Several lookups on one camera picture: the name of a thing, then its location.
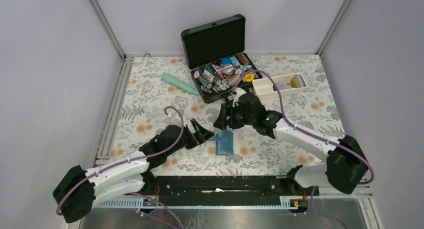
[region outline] cable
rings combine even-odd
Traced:
[[[295,124],[294,123],[292,123],[288,118],[287,118],[287,116],[286,116],[286,114],[284,113],[284,108],[283,108],[283,97],[281,96],[281,93],[280,93],[280,90],[278,90],[278,86],[277,86],[277,84],[275,83],[275,81],[270,77],[270,75],[268,75],[266,72],[264,72],[264,71],[262,71],[262,70],[257,70],[257,69],[253,69],[253,70],[249,70],[249,71],[247,71],[247,72],[244,72],[244,73],[242,73],[241,75],[240,75],[240,78],[235,82],[235,84],[234,84],[234,86],[233,86],[233,89],[235,89],[235,88],[237,88],[237,86],[239,85],[239,83],[241,82],[241,80],[242,80],[242,78],[246,75],[246,74],[248,74],[248,73],[252,73],[252,72],[259,72],[259,73],[261,73],[261,74],[263,74],[263,75],[265,75],[270,81],[271,81],[271,83],[273,84],[273,86],[274,86],[274,88],[275,88],[275,90],[277,91],[277,93],[278,93],[278,97],[279,97],[279,104],[280,104],[280,107],[281,107],[281,114],[282,114],[282,118],[284,119],[284,121],[289,125],[289,126],[291,126],[292,128],[294,128],[295,127]],[[367,181],[364,181],[364,182],[359,182],[358,184],[360,184],[360,185],[365,185],[365,184],[369,184],[369,183],[371,183],[372,181],[374,181],[374,178],[375,178],[375,173],[374,173],[374,169],[373,169],[373,167],[368,163],[368,161],[367,160],[365,160],[362,156],[360,156],[358,153],[356,153],[356,152],[354,152],[354,151],[352,151],[351,149],[349,149],[349,148],[347,148],[347,147],[345,147],[344,145],[341,145],[340,143],[337,143],[337,142],[335,142],[335,141],[331,141],[331,140],[327,140],[326,138],[324,138],[324,137],[321,137],[321,136],[319,136],[319,135],[315,135],[314,133],[312,133],[312,132],[309,132],[309,131],[307,131],[307,130],[304,130],[303,128],[299,128],[299,127],[296,127],[296,130],[299,130],[300,132],[302,132],[302,133],[304,133],[304,134],[306,134],[306,135],[308,135],[308,136],[310,136],[310,137],[312,137],[312,138],[315,138],[315,139],[317,139],[317,140],[320,140],[320,141],[322,141],[322,142],[325,142],[325,143],[329,143],[329,144],[331,144],[331,145],[333,145],[333,146],[336,146],[336,147],[338,147],[338,148],[341,148],[341,149],[343,149],[343,150],[345,150],[346,152],[348,152],[348,153],[350,153],[350,154],[352,154],[353,156],[355,156],[358,160],[360,160],[361,162],[363,162],[365,165],[366,165],[366,167],[369,169],[369,172],[371,173],[371,177],[369,178],[369,180],[367,180]],[[311,205],[312,205],[312,209],[313,209],[313,213],[316,215],[316,217],[319,219],[319,221],[325,226],[325,227],[327,227],[327,228],[331,228],[330,226],[328,226],[320,217],[319,217],[319,215],[321,214],[321,213],[319,213],[319,212],[317,212],[316,210],[315,210],[315,206],[314,206],[314,202],[313,202],[313,197],[314,197],[314,192],[315,192],[315,189],[317,188],[317,186],[314,186],[313,187],[313,190],[312,190],[312,193],[311,193],[311,195],[310,195],[310,201],[311,201]],[[337,221],[339,221],[340,223],[342,223],[343,224],[343,226],[345,227],[345,228],[347,228],[347,226],[346,226],[346,224],[344,223],[344,222],[342,222],[341,220],[339,220],[339,219],[337,219]]]
[[[324,216],[324,217],[329,217],[332,218],[336,221],[338,221],[340,224],[343,225],[344,228],[348,229],[348,225],[346,223],[344,223],[340,218],[338,218],[335,215],[329,214],[329,213],[323,213],[323,212],[316,212],[316,214],[320,215],[320,216]],[[306,215],[315,215],[315,212],[303,212],[303,213],[295,213],[295,214],[281,214],[280,216],[306,216]]]
[[[158,201],[154,198],[151,198],[150,196],[146,196],[146,195],[143,195],[143,194],[140,194],[140,193],[137,193],[137,192],[131,192],[129,194],[149,199],[152,202],[155,202],[155,203],[161,205],[163,208],[165,208],[165,210],[167,210],[178,221],[178,224],[181,226],[181,228],[184,229],[183,222],[180,220],[180,218],[178,218],[178,216],[175,215],[175,213],[171,209],[169,209],[165,204],[163,204],[162,202],[160,202],[160,201]]]
[[[295,124],[293,124],[288,118],[287,118],[287,116],[286,116],[286,114],[284,113],[284,108],[283,108],[283,97],[281,96],[281,93],[280,93],[280,90],[278,90],[278,86],[277,86],[277,84],[274,82],[274,80],[270,77],[270,75],[268,75],[266,72],[264,72],[264,71],[262,71],[262,70],[256,70],[256,69],[253,69],[253,70],[249,70],[249,71],[247,71],[247,72],[244,72],[244,73],[242,73],[241,75],[240,75],[240,78],[235,82],[235,84],[234,84],[234,86],[233,86],[233,88],[235,89],[238,85],[239,85],[239,83],[240,83],[240,81],[242,80],[242,78],[246,75],[246,74],[248,74],[248,73],[252,73],[252,72],[259,72],[259,73],[261,73],[261,74],[263,74],[263,75],[265,75],[271,82],[272,82],[272,84],[273,84],[273,86],[274,86],[274,88],[276,89],[276,91],[277,91],[277,93],[278,93],[278,97],[279,97],[279,104],[280,104],[280,107],[281,107],[281,114],[282,114],[282,118],[284,119],[284,121],[289,125],[289,126],[291,126],[292,128],[294,128],[295,127]],[[320,141],[322,141],[322,142],[325,142],[325,143],[327,143],[327,139],[326,138],[324,138],[324,137],[321,137],[321,136],[319,136],[319,135],[315,135],[315,134],[313,134],[312,132],[309,132],[309,131],[307,131],[307,130],[305,130],[305,129],[303,129],[303,128],[299,128],[299,127],[296,127],[296,130],[299,130],[300,132],[302,132],[302,133],[304,133],[304,134],[306,134],[306,135],[308,135],[308,136],[310,136],[310,137],[312,137],[312,138],[315,138],[315,139],[318,139],[318,140],[320,140]],[[365,166],[369,169],[369,172],[371,173],[371,177],[369,178],[369,180],[367,180],[367,181],[364,181],[364,182],[359,182],[358,184],[360,184],[360,185],[365,185],[365,184],[369,184],[369,183],[371,183],[372,181],[374,181],[374,177],[375,177],[375,173],[374,173],[374,169],[373,169],[373,167],[370,165],[370,163],[368,163],[368,161],[367,160],[365,160],[362,156],[360,156],[358,153],[356,153],[356,152],[354,152],[353,150],[351,150],[351,149],[349,149],[349,148],[347,148],[347,147],[345,147],[344,145],[341,145],[340,143],[338,143],[338,142],[334,142],[334,141],[331,141],[331,140],[329,140],[328,141],[328,143],[329,144],[331,144],[331,145],[333,145],[333,146],[336,146],[336,147],[338,147],[338,148],[341,148],[341,149],[343,149],[343,150],[345,150],[346,152],[348,152],[348,153],[350,153],[350,154],[352,154],[353,156],[355,156],[356,158],[358,158],[358,160],[360,160],[362,163],[364,163],[365,164]]]
[[[178,229],[178,227],[176,227],[176,226],[174,226],[174,225],[172,225],[171,223],[169,223],[169,222],[167,222],[167,221],[165,221],[165,220],[163,220],[163,219],[161,219],[161,218],[159,218],[159,217],[157,217],[157,216],[154,216],[154,215],[150,215],[149,213],[145,213],[145,212],[142,212],[141,211],[141,216],[143,217],[143,216],[148,216],[149,218],[153,218],[153,219],[155,219],[155,220],[158,220],[159,222],[162,222],[162,223],[164,223],[164,224],[166,224],[166,225],[168,225],[168,226],[170,226],[170,227],[172,227],[172,228],[174,228],[174,229]]]
[[[165,107],[164,108],[164,111],[165,111],[165,114],[168,116],[168,112],[167,112],[167,109],[172,109],[172,110],[174,110],[174,111],[176,111],[176,113],[178,114],[178,116],[179,116],[179,118],[181,119],[181,130],[179,131],[179,135],[178,135],[178,137],[176,138],[176,140],[172,143],[172,145],[170,145],[168,148],[166,148],[166,149],[164,149],[164,150],[162,150],[162,151],[159,151],[159,152],[156,152],[156,153],[153,153],[153,154],[150,154],[150,155],[144,155],[144,156],[138,156],[138,157],[134,157],[134,158],[131,158],[129,161],[130,162],[132,162],[132,161],[134,161],[134,160],[140,160],[140,159],[146,159],[146,158],[151,158],[151,157],[155,157],[155,156],[157,156],[157,155],[160,155],[160,154],[163,154],[163,153],[166,153],[167,151],[169,151],[169,150],[171,150],[172,149],[172,147],[174,147],[177,143],[178,143],[178,141],[181,139],[181,136],[183,135],[183,132],[184,132],[184,120],[183,120],[183,115],[181,114],[181,112],[179,112],[175,107],[173,107],[173,106],[167,106],[167,107]],[[125,164],[125,163],[129,163],[127,160],[123,160],[123,161],[120,161],[120,162],[117,162],[117,163],[114,163],[114,164],[111,164],[111,165],[109,165],[109,166],[107,166],[107,167],[105,167],[105,168],[103,168],[103,169],[101,169],[101,170],[99,170],[98,171],[98,173],[97,172],[94,172],[93,174],[91,174],[91,175],[89,175],[89,176],[87,176],[86,178],[84,178],[84,179],[82,179],[81,181],[79,181],[76,185],[74,185],[66,194],[65,194],[65,196],[62,198],[62,200],[59,202],[59,204],[57,205],[57,208],[56,208],[56,214],[58,215],[58,216],[62,216],[62,212],[61,212],[61,208],[62,208],[62,206],[64,205],[64,203],[65,203],[65,201],[69,198],[69,196],[79,187],[79,186],[81,186],[83,183],[85,183],[86,181],[88,181],[89,179],[91,179],[91,178],[93,178],[94,176],[98,176],[99,174],[102,174],[102,173],[104,173],[104,172],[106,172],[107,170],[109,170],[109,169],[112,169],[112,168],[114,168],[114,167],[117,167],[117,166],[119,166],[119,165],[122,165],[122,164]]]

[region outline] teal tube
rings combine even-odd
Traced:
[[[162,76],[160,76],[162,78],[162,80],[164,80],[166,83],[169,83],[171,85],[174,85],[176,87],[181,88],[181,90],[184,90],[190,94],[199,96],[200,93],[194,89],[193,87],[185,84],[184,82],[181,82],[177,79],[175,79],[172,75],[168,74],[168,73],[162,73]]]

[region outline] gray floor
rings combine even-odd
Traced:
[[[361,208],[355,199],[316,199],[318,212],[330,213],[344,221],[350,229],[367,228]],[[324,229],[315,215],[286,216],[288,210],[275,209],[175,209],[186,229]],[[164,209],[151,212],[177,226],[176,220]],[[323,219],[333,229],[343,226],[333,219]],[[82,220],[80,229],[168,229],[169,226],[133,209],[95,208]]]

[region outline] black case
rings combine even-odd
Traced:
[[[201,90],[200,82],[194,78],[193,69],[205,66],[222,58],[239,55],[245,50],[246,18],[237,14],[219,21],[211,22],[181,32],[182,45],[185,59],[191,71],[191,78],[205,103],[213,103],[231,95],[230,89],[207,93]],[[246,53],[253,69],[256,66]],[[247,90],[252,87],[251,82],[241,81],[238,87]]]

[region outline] blue round object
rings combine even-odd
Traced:
[[[222,59],[222,64],[224,64],[224,65],[231,64],[231,59],[230,58],[224,58],[224,59]]]

